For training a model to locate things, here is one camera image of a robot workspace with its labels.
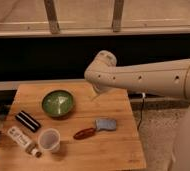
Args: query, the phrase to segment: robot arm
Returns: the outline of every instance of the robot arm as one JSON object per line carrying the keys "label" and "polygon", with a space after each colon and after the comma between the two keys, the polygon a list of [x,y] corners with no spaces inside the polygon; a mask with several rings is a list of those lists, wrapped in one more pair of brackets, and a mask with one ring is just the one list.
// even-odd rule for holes
{"label": "robot arm", "polygon": [[190,59],[116,67],[116,57],[100,51],[85,71],[98,93],[109,87],[190,99]]}
{"label": "robot arm", "polygon": [[[116,67],[116,57],[101,51],[85,71],[97,93],[111,87],[190,99],[190,59]],[[190,170],[190,107],[179,126],[169,171]]]}

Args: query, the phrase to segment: floor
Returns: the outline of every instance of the floor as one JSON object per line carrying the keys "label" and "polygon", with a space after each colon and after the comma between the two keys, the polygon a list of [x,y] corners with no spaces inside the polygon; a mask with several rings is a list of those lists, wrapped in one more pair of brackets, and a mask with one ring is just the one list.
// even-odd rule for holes
{"label": "floor", "polygon": [[[131,100],[131,103],[138,122],[141,99]],[[169,98],[145,101],[143,121],[139,130],[147,161],[147,169],[143,171],[167,171],[176,128],[189,104]]]}

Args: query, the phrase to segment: plastic cup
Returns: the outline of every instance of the plastic cup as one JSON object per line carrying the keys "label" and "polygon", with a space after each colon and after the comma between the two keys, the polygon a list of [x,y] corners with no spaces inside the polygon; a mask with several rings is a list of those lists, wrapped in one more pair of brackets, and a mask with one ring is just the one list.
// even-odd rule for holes
{"label": "plastic cup", "polygon": [[48,128],[38,137],[38,145],[45,151],[57,153],[60,149],[60,133],[54,128]]}

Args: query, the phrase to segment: wire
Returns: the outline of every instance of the wire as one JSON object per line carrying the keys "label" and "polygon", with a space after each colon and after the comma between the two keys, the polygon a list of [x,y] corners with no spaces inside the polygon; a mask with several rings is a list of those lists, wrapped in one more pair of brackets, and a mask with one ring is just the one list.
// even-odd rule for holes
{"label": "wire", "polygon": [[140,125],[143,121],[143,108],[144,108],[144,104],[145,104],[145,98],[146,98],[146,94],[145,93],[142,93],[142,105],[141,105],[141,108],[140,108],[140,120],[139,120],[139,123],[137,125],[137,130],[139,131],[140,130]]}

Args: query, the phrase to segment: wooden table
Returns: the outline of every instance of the wooden table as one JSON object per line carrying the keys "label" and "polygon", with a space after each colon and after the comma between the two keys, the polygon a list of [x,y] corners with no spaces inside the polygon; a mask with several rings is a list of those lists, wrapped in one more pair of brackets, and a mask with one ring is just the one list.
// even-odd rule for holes
{"label": "wooden table", "polygon": [[[49,118],[41,108],[44,96],[57,89],[68,90],[74,96],[75,108],[67,119]],[[92,97],[92,86],[86,82],[21,85],[0,135],[0,171],[100,171],[145,168],[146,162],[126,91],[112,89],[93,101]],[[15,120],[14,116],[20,110],[30,113],[42,124],[37,133],[32,133]],[[77,131],[94,126],[95,119],[99,117],[115,118],[117,130],[98,132],[84,140],[73,139]],[[41,158],[25,153],[6,136],[7,129],[13,125],[20,127],[34,140],[37,140],[40,131],[45,128],[58,129],[62,140],[60,152],[45,152]]]}

